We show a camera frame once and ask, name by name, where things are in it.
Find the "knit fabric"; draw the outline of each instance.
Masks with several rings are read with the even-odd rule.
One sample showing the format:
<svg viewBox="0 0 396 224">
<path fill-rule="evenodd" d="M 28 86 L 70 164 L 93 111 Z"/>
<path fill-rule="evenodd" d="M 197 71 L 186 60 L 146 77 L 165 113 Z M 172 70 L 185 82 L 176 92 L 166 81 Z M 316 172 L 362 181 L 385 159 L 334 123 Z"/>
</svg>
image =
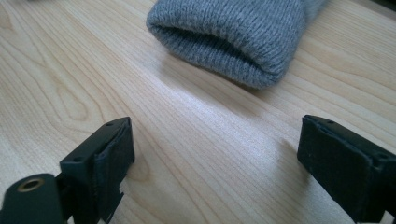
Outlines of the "knit fabric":
<svg viewBox="0 0 396 224">
<path fill-rule="evenodd" d="M 156 38 L 189 63 L 255 89 L 287 72 L 306 25 L 326 0 L 159 0 Z"/>
</svg>

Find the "beanie cuff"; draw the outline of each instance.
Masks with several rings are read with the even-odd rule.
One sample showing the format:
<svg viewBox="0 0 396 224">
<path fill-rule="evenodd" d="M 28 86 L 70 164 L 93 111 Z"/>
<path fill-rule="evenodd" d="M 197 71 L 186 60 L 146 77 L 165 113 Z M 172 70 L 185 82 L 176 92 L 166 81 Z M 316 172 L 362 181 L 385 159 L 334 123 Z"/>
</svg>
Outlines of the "beanie cuff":
<svg viewBox="0 0 396 224">
<path fill-rule="evenodd" d="M 286 73 L 311 20 L 306 11 L 316 13 L 308 2 L 159 0 L 147 27 L 187 62 L 262 89 Z"/>
</svg>

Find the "folded brim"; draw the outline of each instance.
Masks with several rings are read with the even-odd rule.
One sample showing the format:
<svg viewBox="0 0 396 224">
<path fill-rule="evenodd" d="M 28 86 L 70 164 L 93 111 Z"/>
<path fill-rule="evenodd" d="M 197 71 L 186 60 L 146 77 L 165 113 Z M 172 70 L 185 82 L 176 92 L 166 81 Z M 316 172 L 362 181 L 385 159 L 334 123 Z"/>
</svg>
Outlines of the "folded brim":
<svg viewBox="0 0 396 224">
<path fill-rule="evenodd" d="M 300 0 L 160 0 L 147 19 L 178 57 L 255 89 L 285 75 L 305 25 Z"/>
</svg>

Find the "table surface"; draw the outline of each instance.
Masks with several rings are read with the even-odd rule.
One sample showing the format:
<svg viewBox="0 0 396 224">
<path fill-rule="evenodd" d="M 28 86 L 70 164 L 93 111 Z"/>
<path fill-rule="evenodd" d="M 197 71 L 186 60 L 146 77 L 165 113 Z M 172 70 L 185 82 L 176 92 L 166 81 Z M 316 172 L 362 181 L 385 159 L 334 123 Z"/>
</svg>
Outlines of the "table surface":
<svg viewBox="0 0 396 224">
<path fill-rule="evenodd" d="M 251 91 L 170 54 L 145 25 L 154 3 L 0 2 L 0 200 L 129 116 L 112 223 L 353 223 L 296 159 L 301 118 L 396 153 L 396 13 L 331 1 L 280 83 Z"/>
</svg>

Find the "metal screw hole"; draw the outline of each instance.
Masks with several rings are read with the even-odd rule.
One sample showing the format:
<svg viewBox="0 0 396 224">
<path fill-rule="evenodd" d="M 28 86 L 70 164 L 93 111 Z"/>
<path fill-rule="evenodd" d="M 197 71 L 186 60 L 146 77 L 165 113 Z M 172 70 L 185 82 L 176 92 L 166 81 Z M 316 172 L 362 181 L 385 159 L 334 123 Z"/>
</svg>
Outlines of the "metal screw hole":
<svg viewBox="0 0 396 224">
<path fill-rule="evenodd" d="M 43 184 L 44 184 L 44 179 L 42 178 L 29 179 L 18 186 L 18 191 L 22 193 L 29 192 L 34 189 L 40 188 L 40 186 Z"/>
</svg>

